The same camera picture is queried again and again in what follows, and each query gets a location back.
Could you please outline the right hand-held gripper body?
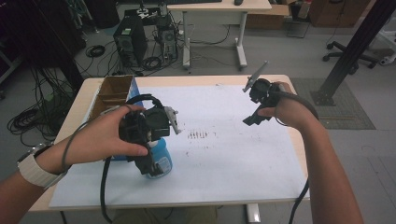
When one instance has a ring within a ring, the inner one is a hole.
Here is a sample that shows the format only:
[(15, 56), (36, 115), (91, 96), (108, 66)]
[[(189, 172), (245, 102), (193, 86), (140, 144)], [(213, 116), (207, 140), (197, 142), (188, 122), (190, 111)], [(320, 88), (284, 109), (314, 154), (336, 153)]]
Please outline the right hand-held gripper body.
[(247, 78), (247, 84), (243, 92), (249, 91), (250, 100), (262, 106), (275, 107), (279, 102), (279, 97), (276, 95), (279, 91), (279, 85), (265, 78), (260, 78), (262, 70), (268, 64), (267, 61), (250, 77)]

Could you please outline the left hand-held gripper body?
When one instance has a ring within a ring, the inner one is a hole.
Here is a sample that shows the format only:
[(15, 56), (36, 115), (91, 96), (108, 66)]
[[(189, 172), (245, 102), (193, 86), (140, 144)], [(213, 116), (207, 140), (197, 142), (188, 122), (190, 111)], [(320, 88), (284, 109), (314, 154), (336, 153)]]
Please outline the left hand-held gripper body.
[(177, 114), (171, 106), (131, 111), (120, 122), (120, 139), (147, 147), (150, 143), (169, 136), (171, 129), (175, 134), (180, 134)]

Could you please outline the blue bottle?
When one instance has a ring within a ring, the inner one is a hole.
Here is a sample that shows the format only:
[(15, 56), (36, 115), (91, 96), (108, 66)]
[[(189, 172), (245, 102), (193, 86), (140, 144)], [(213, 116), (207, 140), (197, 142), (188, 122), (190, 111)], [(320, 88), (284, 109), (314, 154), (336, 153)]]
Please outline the blue bottle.
[[(173, 168), (173, 162), (170, 156), (170, 153), (167, 149), (166, 141), (164, 138), (161, 138), (157, 141), (154, 142), (149, 142), (148, 143), (152, 152), (152, 158), (156, 163), (163, 165), (170, 165), (171, 166), (171, 171)], [(147, 178), (149, 179), (156, 179), (156, 178), (161, 178), (162, 176), (159, 175), (147, 175)]]

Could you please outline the blue cardboard box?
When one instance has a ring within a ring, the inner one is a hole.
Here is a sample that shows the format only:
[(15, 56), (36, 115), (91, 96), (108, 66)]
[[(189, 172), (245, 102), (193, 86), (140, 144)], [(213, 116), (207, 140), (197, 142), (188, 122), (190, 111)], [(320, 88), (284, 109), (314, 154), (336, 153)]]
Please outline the blue cardboard box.
[(119, 127), (124, 116), (142, 106), (127, 105), (128, 94), (135, 84), (132, 76), (88, 78), (87, 89), (92, 90), (92, 106), (88, 131), (92, 134), (93, 146), (103, 150), (108, 157), (126, 154), (146, 155), (147, 151), (120, 139)]

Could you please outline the person's right hand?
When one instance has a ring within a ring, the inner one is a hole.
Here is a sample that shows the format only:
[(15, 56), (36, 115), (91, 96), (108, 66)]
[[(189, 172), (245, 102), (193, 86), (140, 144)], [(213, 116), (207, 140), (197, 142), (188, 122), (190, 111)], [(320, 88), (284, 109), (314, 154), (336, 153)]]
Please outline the person's right hand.
[(261, 117), (276, 118), (300, 133), (318, 124), (315, 115), (303, 104), (292, 98), (282, 96), (276, 107), (265, 107), (258, 111)]

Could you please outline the person's left hand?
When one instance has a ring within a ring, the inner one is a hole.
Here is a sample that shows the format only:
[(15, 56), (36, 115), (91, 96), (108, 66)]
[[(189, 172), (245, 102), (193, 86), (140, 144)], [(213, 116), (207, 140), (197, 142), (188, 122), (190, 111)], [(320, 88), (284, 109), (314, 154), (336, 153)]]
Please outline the person's left hand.
[(136, 110), (143, 110), (143, 107), (123, 105), (104, 114), (46, 150), (36, 158), (37, 163), (58, 175), (73, 164), (100, 161), (113, 155), (146, 156), (148, 150), (145, 147), (120, 140), (120, 120)]

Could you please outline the person's legs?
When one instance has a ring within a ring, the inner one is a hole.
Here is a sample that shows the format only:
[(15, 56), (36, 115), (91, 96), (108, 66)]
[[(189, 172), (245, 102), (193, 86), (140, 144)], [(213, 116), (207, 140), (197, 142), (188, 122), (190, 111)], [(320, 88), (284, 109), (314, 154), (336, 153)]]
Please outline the person's legs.
[(117, 210), (112, 224), (218, 224), (216, 206)]

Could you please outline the brown cardboard box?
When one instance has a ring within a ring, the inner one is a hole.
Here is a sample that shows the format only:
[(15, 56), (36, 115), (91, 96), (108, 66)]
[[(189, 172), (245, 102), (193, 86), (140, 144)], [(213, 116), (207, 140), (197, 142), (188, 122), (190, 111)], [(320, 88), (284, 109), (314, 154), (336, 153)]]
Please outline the brown cardboard box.
[(247, 29), (279, 30), (282, 28), (284, 20), (290, 14), (288, 5), (272, 5), (266, 11), (249, 11), (247, 14)]

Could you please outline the grey floor mat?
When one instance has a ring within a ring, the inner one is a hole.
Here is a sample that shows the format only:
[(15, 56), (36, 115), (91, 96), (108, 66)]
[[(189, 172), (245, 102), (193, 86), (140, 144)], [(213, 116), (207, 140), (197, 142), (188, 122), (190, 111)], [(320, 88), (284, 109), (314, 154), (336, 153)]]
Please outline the grey floor mat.
[(311, 93), (317, 91), (323, 82), (323, 78), (294, 77), (291, 79), (296, 92), (316, 109), (319, 120), (326, 129), (375, 129), (374, 124), (345, 82), (336, 90), (330, 105), (316, 105)]

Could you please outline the white table leg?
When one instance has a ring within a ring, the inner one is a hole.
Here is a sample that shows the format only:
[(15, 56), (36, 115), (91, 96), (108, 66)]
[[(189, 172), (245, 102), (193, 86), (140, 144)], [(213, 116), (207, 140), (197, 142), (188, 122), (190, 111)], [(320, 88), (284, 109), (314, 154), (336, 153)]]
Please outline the white table leg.
[(261, 214), (257, 203), (248, 203), (246, 205), (247, 223), (256, 224), (261, 222)]

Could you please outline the white desk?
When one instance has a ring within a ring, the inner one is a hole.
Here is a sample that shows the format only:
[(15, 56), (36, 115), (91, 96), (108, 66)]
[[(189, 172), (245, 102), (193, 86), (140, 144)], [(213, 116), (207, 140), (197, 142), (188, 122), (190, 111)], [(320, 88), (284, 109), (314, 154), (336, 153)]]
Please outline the white desk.
[(234, 45), (238, 58), (237, 67), (243, 69), (248, 66), (243, 46), (248, 13), (267, 12), (272, 9), (272, 6), (268, 0), (242, 0), (239, 6), (234, 3), (234, 0), (221, 0), (216, 3), (167, 5), (166, 9), (169, 12), (181, 13), (184, 31), (187, 30), (188, 24), (238, 25), (239, 34), (234, 40)]

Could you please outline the black metal pillar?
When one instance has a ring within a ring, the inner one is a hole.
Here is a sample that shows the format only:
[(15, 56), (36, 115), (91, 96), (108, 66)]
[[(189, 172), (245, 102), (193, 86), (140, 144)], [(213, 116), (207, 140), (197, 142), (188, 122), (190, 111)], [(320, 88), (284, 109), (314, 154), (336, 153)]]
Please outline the black metal pillar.
[(375, 39), (396, 9), (396, 0), (376, 0), (366, 18), (353, 35), (339, 60), (317, 91), (311, 93), (316, 105), (330, 105), (349, 70)]

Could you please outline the wooden cabinet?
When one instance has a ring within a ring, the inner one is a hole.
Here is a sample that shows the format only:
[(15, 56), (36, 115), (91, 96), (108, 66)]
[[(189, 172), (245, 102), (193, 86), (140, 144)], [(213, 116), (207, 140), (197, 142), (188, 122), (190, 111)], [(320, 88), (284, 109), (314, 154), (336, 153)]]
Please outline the wooden cabinet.
[(308, 16), (315, 27), (353, 27), (371, 0), (312, 0)]

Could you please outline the black keyboard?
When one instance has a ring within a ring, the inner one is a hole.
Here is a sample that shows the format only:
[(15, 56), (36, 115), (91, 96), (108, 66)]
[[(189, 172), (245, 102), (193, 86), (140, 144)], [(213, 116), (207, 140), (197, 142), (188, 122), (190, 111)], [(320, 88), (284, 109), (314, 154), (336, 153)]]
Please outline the black keyboard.
[(220, 3), (222, 0), (164, 0), (167, 5)]

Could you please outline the black curtain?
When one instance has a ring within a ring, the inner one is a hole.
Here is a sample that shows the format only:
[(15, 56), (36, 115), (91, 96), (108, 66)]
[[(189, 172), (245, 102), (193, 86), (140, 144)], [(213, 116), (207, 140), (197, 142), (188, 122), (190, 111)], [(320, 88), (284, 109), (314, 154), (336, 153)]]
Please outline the black curtain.
[(86, 47), (64, 0), (0, 0), (0, 25), (32, 68), (45, 79), (59, 68), (73, 92), (84, 78), (75, 55)]

